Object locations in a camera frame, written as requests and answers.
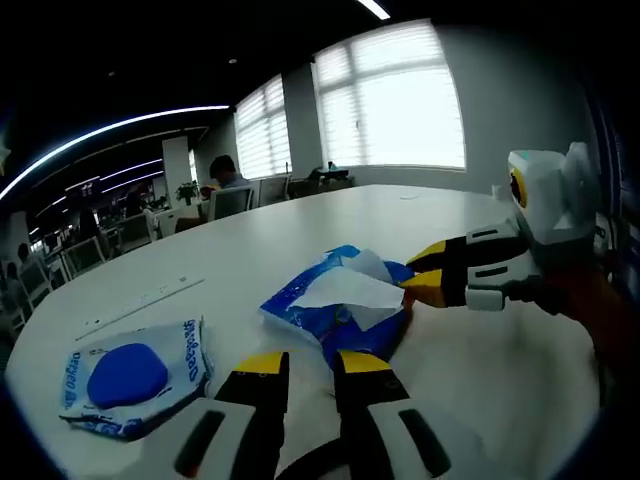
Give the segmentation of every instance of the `paper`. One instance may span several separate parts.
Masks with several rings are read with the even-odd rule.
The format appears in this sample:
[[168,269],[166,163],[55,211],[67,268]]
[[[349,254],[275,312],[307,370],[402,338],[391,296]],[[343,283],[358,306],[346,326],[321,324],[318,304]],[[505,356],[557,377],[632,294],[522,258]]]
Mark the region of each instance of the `paper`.
[[347,267],[335,267],[314,280],[291,306],[321,308],[344,304],[365,331],[402,308],[404,290]]
[[389,270],[387,270],[384,262],[371,250],[362,250],[354,258],[345,257],[342,259],[342,264],[351,270],[364,273],[365,275],[373,277],[376,280],[380,280],[381,282],[393,283],[391,280],[391,274],[389,273]]

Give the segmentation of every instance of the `yellow eye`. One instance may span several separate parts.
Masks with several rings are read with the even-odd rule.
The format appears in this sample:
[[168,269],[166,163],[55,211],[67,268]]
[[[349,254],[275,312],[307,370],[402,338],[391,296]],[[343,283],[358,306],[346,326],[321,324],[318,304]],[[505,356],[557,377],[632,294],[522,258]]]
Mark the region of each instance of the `yellow eye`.
[[513,168],[511,169],[510,177],[509,186],[511,187],[513,198],[522,208],[527,208],[527,190],[524,186],[522,173],[517,168]]

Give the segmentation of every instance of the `blue tissue pack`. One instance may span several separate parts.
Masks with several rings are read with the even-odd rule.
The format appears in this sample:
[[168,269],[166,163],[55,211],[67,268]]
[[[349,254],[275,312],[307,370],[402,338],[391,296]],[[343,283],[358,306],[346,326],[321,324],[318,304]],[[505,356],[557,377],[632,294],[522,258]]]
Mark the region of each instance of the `blue tissue pack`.
[[213,367],[202,322],[187,320],[97,340],[71,353],[60,418],[110,437],[140,438],[204,395]]
[[[345,259],[353,259],[360,253],[361,250],[353,245],[343,245],[326,252],[321,261],[294,278],[260,307],[266,318],[284,321],[311,334],[320,342],[323,356],[330,367],[333,367],[333,357],[338,350],[367,352],[388,360],[410,321],[410,314],[400,309],[363,331],[344,305],[331,304],[320,308],[292,305],[314,280],[333,268],[345,266]],[[414,275],[411,269],[397,262],[384,261],[384,267],[394,285]]]

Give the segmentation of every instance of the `chair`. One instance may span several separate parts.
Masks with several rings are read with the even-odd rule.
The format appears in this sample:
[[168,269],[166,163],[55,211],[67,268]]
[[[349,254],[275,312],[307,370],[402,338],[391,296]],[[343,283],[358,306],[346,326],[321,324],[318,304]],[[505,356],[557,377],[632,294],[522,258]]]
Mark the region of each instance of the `chair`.
[[63,255],[73,278],[106,262],[96,237],[88,238],[68,248]]
[[287,190],[291,175],[278,175],[260,180],[258,207],[284,202],[289,199]]
[[12,340],[15,341],[29,317],[25,315],[25,312],[10,295],[2,295],[2,307],[0,331],[7,332]]
[[120,255],[120,235],[117,228],[107,233],[107,245],[109,246],[110,258]]
[[27,293],[32,310],[40,305],[44,297],[53,292],[49,277],[38,259],[29,260],[20,268],[20,282]]
[[211,193],[207,221],[220,220],[251,208],[253,186],[225,188]]
[[151,243],[151,235],[144,213],[129,217],[120,223],[120,245],[123,254],[148,243]]

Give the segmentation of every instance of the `desk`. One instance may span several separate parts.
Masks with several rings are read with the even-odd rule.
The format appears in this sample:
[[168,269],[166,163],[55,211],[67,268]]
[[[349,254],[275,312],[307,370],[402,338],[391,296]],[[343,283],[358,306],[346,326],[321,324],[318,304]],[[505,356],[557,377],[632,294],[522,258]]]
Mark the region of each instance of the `desk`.
[[[9,386],[37,438],[70,474],[112,475],[139,457],[144,439],[121,443],[73,430],[57,417],[63,366],[74,348],[204,315],[214,395],[237,362],[278,345],[256,310],[322,252],[351,243],[404,262],[509,212],[509,205],[479,194],[367,186],[207,223],[116,258],[49,295],[18,339]],[[184,272],[206,280],[74,344],[94,312],[111,311]],[[292,345],[287,342],[279,345]],[[321,355],[314,352],[308,362],[292,354],[282,465],[339,432],[328,372],[316,368]],[[428,398],[471,427],[491,458],[540,478],[575,448],[597,410],[591,358],[582,327],[535,305],[508,303],[500,313],[416,305],[391,364],[412,397]]]
[[193,203],[188,206],[172,208],[155,214],[160,226],[162,238],[167,238],[176,233],[176,223],[179,218],[197,218],[199,216],[198,205]]

